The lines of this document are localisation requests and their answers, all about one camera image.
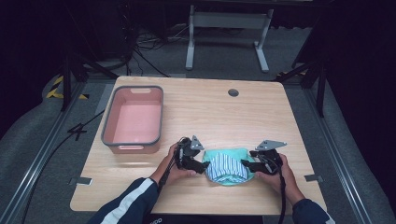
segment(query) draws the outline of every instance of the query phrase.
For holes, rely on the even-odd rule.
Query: navy blue sleeve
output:
[[[141,224],[158,199],[158,186],[149,178],[139,178],[118,198],[103,205],[88,223]]]
[[[331,218],[317,204],[309,199],[302,199],[293,206],[295,224],[324,224]]]

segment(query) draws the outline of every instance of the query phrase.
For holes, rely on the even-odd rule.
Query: pink plastic bin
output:
[[[154,153],[160,149],[163,89],[121,86],[114,90],[102,131],[113,153]]]

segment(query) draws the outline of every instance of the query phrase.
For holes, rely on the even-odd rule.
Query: hand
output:
[[[285,188],[286,198],[291,203],[291,205],[295,205],[301,199],[304,199],[305,196],[301,193],[300,189],[297,186],[294,173],[289,167],[288,159],[283,154],[279,153],[279,156],[283,162],[281,169],[282,169],[282,175],[285,178],[285,182],[286,182],[286,188]],[[263,172],[256,172],[255,176],[263,180],[265,183],[269,184],[276,192],[280,193],[279,173],[276,175],[266,175]]]
[[[155,180],[155,182],[157,182],[157,185],[159,184],[160,179],[163,176],[163,173],[165,173],[165,170],[166,170],[169,162],[172,160],[172,157],[174,156],[176,148],[177,148],[177,143],[173,144],[169,148],[168,155],[165,158],[163,158],[163,161],[161,161],[157,170],[150,176],[151,179],[153,179],[153,180]],[[188,176],[195,176],[195,175],[196,175],[195,171],[193,171],[193,170],[179,170],[179,169],[177,169],[177,166],[174,164],[172,166],[172,169],[168,176],[166,184],[172,184],[180,178],[188,177]]]

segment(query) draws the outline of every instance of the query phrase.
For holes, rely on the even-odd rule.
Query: blue and white striped fabric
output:
[[[206,176],[224,186],[237,185],[249,181],[252,174],[241,160],[253,160],[245,148],[206,150],[204,161],[210,161]]]

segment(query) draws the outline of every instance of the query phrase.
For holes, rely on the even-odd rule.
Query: desk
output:
[[[151,175],[182,136],[199,138],[205,150],[245,147],[253,150],[263,139],[285,141],[278,149],[290,161],[298,185],[307,198],[326,209],[303,139],[280,83],[165,77],[119,77],[122,85],[159,85],[164,91],[161,148],[150,155],[113,154],[101,141],[102,119],[81,176],[90,186],[77,186],[70,206],[75,211],[96,211],[118,197],[133,180]],[[232,97],[229,89],[239,95]],[[196,160],[200,161],[204,153]],[[153,213],[279,215],[281,199],[258,179],[223,187],[205,175],[182,179],[163,189]],[[291,213],[290,205],[287,214]]]

